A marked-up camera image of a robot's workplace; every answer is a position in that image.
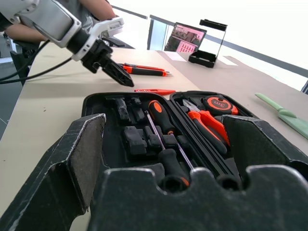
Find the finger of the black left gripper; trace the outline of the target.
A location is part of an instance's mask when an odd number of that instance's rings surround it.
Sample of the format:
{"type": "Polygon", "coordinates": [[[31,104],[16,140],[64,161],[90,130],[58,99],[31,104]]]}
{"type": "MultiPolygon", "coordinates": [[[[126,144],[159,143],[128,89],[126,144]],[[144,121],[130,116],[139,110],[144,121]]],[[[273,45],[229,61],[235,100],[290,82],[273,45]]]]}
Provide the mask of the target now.
{"type": "Polygon", "coordinates": [[[119,65],[107,64],[102,70],[120,85],[128,86],[128,74],[119,65]]]}
{"type": "Polygon", "coordinates": [[[111,58],[106,59],[105,73],[122,86],[134,87],[134,82],[129,73],[111,58]]]}

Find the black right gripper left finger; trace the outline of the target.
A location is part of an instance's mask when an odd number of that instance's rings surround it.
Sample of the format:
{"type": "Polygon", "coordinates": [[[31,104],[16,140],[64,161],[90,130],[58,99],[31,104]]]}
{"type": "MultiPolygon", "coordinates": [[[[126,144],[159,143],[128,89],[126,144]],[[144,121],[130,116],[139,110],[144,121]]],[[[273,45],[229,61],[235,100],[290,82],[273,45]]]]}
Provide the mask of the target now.
{"type": "Polygon", "coordinates": [[[90,206],[105,114],[81,117],[43,155],[0,219],[3,231],[67,231],[90,206]]]}

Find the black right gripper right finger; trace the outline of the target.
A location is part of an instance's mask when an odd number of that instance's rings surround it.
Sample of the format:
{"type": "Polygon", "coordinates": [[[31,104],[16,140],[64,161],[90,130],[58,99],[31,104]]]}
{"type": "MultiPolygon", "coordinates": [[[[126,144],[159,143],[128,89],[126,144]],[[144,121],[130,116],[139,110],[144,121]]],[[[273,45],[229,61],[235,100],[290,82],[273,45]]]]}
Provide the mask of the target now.
{"type": "Polygon", "coordinates": [[[240,176],[249,166],[284,165],[308,178],[308,156],[290,143],[267,121],[246,116],[224,115],[225,128],[240,176]]]}

